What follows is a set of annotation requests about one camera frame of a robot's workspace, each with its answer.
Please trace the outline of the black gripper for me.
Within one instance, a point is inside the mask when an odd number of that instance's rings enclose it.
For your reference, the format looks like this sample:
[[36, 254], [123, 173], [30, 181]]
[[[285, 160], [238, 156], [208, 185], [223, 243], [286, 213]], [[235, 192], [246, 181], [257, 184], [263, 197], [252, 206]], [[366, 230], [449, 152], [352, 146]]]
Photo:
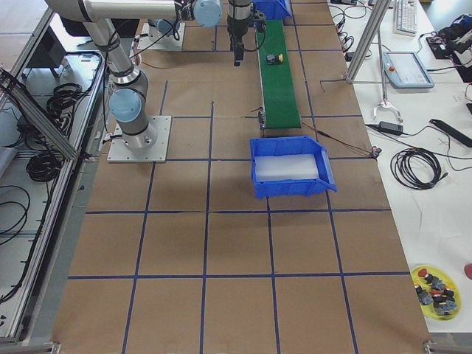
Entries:
[[243, 36], [247, 34], [250, 27], [255, 27], [258, 32], [264, 33], [266, 16], [257, 9], [253, 1], [229, 0], [227, 26], [234, 54], [234, 66], [240, 66], [245, 52]]

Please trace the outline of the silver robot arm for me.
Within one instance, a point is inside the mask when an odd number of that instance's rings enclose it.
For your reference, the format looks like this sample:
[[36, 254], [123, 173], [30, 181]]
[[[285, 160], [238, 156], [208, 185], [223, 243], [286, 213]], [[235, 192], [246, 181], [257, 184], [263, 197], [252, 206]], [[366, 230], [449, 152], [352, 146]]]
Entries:
[[114, 19], [197, 21], [214, 27], [224, 13], [220, 1], [48, 1], [58, 15], [83, 23], [95, 46], [105, 55], [117, 89], [108, 101], [109, 111], [131, 149], [149, 148], [158, 133], [145, 113], [148, 79], [121, 44]]
[[175, 40], [180, 40], [180, 26], [181, 22], [177, 20], [166, 20], [166, 19], [148, 19], [149, 26], [149, 36], [156, 40], [162, 36], [170, 37], [172, 36]]

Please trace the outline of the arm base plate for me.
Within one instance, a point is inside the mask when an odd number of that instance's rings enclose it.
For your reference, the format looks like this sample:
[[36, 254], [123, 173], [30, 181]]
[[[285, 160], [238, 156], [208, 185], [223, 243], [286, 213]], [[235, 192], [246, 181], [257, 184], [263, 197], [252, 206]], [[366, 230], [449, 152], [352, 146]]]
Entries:
[[143, 28], [141, 34], [139, 35], [138, 41], [135, 43], [135, 49], [137, 51], [143, 50], [145, 48], [151, 50], [159, 50], [159, 51], [174, 51], [180, 52], [183, 47], [184, 41], [184, 31], [185, 31], [185, 24], [181, 22], [180, 30], [178, 31], [180, 34], [180, 40], [175, 40], [172, 36], [170, 37], [160, 37], [156, 40], [153, 40], [149, 36], [149, 26], [148, 23], [143, 24]]
[[165, 163], [172, 123], [171, 116], [148, 116], [147, 130], [136, 136], [129, 136], [116, 125], [115, 135], [108, 152], [110, 163]]

